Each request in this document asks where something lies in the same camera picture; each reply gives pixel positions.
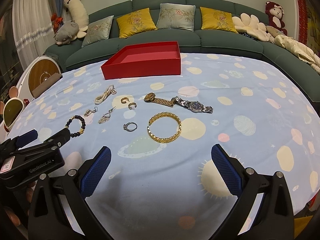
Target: red ribbon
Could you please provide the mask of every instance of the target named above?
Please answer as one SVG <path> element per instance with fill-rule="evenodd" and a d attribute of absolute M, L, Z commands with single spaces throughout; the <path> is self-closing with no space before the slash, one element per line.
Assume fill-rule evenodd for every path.
<path fill-rule="evenodd" d="M 58 31 L 60 23 L 62 23 L 63 18 L 62 17 L 57 17 L 57 14 L 55 13 L 54 15 L 51 16 L 51 21 L 54 21 L 53 24 L 53 31 L 56 33 Z"/>

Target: jewelry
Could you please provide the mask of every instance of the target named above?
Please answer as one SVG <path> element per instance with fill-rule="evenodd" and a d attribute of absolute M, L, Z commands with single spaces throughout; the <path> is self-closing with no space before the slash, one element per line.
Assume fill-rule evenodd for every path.
<path fill-rule="evenodd" d="M 199 101 L 182 100 L 180 97 L 172 98 L 172 100 L 180 106 L 188 108 L 194 113 L 213 113 L 213 108 L 211 106 L 204 106 Z"/>
<path fill-rule="evenodd" d="M 102 124 L 105 123 L 107 121 L 109 121 L 110 117 L 111 117 L 111 113 L 113 111 L 113 109 L 115 109 L 116 107 L 110 109 L 106 114 L 104 114 L 98 121 L 98 124 Z"/>
<path fill-rule="evenodd" d="M 146 102 L 152 102 L 152 103 L 157 103 L 163 106 L 170 106 L 173 107 L 174 105 L 174 101 L 171 99 L 171 101 L 165 100 L 165 99 L 161 99 L 161 98 L 156 98 L 156 94 L 155 93 L 149 93 L 145 96 L 144 101 Z"/>
<path fill-rule="evenodd" d="M 134 106 L 134 108 L 137 108 L 137 104 L 136 103 L 130 103 L 128 105 L 129 109 L 132 110 L 132 106 Z"/>
<path fill-rule="evenodd" d="M 126 101 L 130 102 L 130 101 L 129 101 L 129 98 L 122 98 L 122 99 L 121 99 L 121 103 L 122 103 L 122 104 L 126 104 Z"/>
<path fill-rule="evenodd" d="M 150 120 L 149 120 L 149 125 L 151 125 L 155 120 L 158 120 L 159 118 L 161 117 L 170 117 L 170 118 L 173 118 L 174 120 L 176 120 L 178 122 L 178 125 L 179 125 L 179 129 L 178 131 L 176 132 L 176 134 L 174 134 L 173 136 L 169 137 L 169 138 L 159 138 L 157 136 L 155 136 L 153 133 L 151 133 L 150 129 L 149 129 L 149 126 L 147 127 L 147 130 L 148 130 L 148 134 L 150 135 L 150 137 L 155 140 L 156 142 L 159 142 L 159 143 L 168 143 L 168 142 L 172 142 L 174 141 L 175 139 L 177 139 L 181 133 L 181 121 L 179 119 L 178 116 L 176 116 L 175 114 L 173 113 L 169 113 L 169 112 L 162 112 L 162 113 L 159 113 L 159 114 L 156 114 L 155 116 L 153 116 Z"/>
<path fill-rule="evenodd" d="M 95 113 L 95 112 L 98 112 L 98 107 L 97 107 L 97 106 L 94 107 L 94 110 L 93 110 L 93 111 L 92 111 L 91 109 L 86 110 L 86 111 L 84 112 L 84 116 L 85 116 L 85 117 L 88 117 L 90 114 L 93 114 L 93 113 Z"/>
<path fill-rule="evenodd" d="M 84 118 L 82 116 L 79 116 L 79 115 L 75 115 L 73 117 L 71 117 L 67 124 L 66 124 L 66 128 L 69 129 L 69 125 L 71 124 L 72 120 L 73 119 L 79 119 L 82 123 L 82 126 L 81 126 L 81 129 L 79 130 L 79 132 L 75 132 L 75 133 L 71 133 L 70 136 L 71 137 L 77 137 L 77 136 L 80 136 L 81 134 L 84 133 L 84 129 L 85 129 L 85 121 L 84 121 Z"/>
<path fill-rule="evenodd" d="M 128 129 L 128 125 L 134 124 L 136 127 L 134 129 Z M 123 129 L 128 131 L 128 132 L 133 132 L 138 128 L 138 125 L 135 122 L 129 122 L 123 125 Z"/>
<path fill-rule="evenodd" d="M 94 99 L 94 103 L 96 105 L 101 104 L 104 100 L 107 99 L 107 97 L 111 94 L 111 91 L 114 89 L 115 87 L 113 85 L 108 86 L 107 90 L 100 96 L 97 96 Z"/>

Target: watch face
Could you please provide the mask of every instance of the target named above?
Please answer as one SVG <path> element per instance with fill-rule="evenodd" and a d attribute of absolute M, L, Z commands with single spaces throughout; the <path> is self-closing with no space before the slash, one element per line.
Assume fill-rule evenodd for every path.
<path fill-rule="evenodd" d="M 152 101 L 153 99 L 155 99 L 156 94 L 155 93 L 149 93 L 144 97 L 145 101 Z"/>
<path fill-rule="evenodd" d="M 202 110 L 202 104 L 198 101 L 194 101 L 190 104 L 190 108 L 194 112 L 200 112 Z"/>

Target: silver watch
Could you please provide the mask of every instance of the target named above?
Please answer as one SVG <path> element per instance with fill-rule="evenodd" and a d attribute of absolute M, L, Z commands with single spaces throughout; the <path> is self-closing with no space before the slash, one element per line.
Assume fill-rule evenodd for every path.
<path fill-rule="evenodd" d="M 180 106 L 188 108 L 194 113 L 213 113 L 213 108 L 211 106 L 204 106 L 199 101 L 182 100 L 180 97 L 172 98 L 172 101 L 179 104 Z"/>

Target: red tray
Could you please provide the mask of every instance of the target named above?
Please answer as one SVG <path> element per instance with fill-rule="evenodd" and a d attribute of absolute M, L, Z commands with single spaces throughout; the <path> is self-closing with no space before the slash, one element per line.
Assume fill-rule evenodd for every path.
<path fill-rule="evenodd" d="M 181 75 L 177 41 L 153 42 L 122 48 L 101 66 L 104 79 Z"/>

